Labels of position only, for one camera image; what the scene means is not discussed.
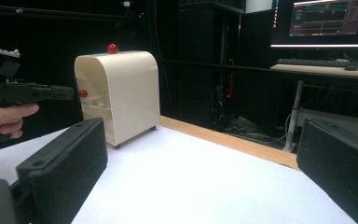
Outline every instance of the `wooden desk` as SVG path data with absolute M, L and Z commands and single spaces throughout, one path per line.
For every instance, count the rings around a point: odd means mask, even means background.
M 271 67 L 272 70 L 288 71 L 288 72 L 307 72 L 316 75 L 328 75 L 333 77 L 343 77 L 346 79 L 358 78 L 358 71 L 346 71 L 343 68 L 336 67 L 319 67 L 319 66 L 302 66 L 302 65 L 288 65 L 276 64 Z M 286 143 L 283 148 L 284 151 L 293 150 L 293 135 L 296 126 L 302 126 L 305 119 L 322 119 L 330 123 L 334 123 L 341 128 L 347 129 L 350 132 L 358 134 L 358 118 L 351 118 L 348 116 L 340 116 L 331 113 L 324 113 L 320 111 L 312 111 L 300 108 L 300 99 L 304 86 L 304 80 L 300 79 L 297 83 L 296 99 L 294 101 L 292 115 L 289 123 L 289 130 L 286 135 Z

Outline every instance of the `black pistol grip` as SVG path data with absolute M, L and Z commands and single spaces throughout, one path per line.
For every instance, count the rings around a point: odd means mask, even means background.
M 11 139 L 11 133 L 0 133 L 0 142 Z

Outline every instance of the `table leg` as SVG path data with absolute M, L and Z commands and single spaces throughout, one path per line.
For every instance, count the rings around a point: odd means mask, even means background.
M 286 134 L 286 143 L 284 145 L 283 151 L 288 151 L 288 152 L 293 151 L 294 146 L 292 146 L 292 142 L 293 142 L 293 136 L 295 134 L 298 109 L 299 109 L 303 86 L 304 86 L 304 81 L 299 80 L 298 84 L 297 84 L 295 104 L 293 105 L 292 116 L 291 116 L 290 122 L 289 122 L 289 130 L 287 131 L 287 134 Z

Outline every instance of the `human hand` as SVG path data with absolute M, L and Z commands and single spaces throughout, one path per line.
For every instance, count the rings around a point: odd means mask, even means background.
M 22 118 L 33 115 L 39 110 L 36 104 L 0 107 L 0 133 L 11 134 L 11 138 L 22 136 Z

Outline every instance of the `keyboard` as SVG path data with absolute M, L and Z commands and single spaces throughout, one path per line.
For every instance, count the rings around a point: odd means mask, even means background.
M 329 60 L 303 60 L 303 59 L 278 59 L 277 64 L 321 66 L 321 67 L 345 67 L 348 62 Z

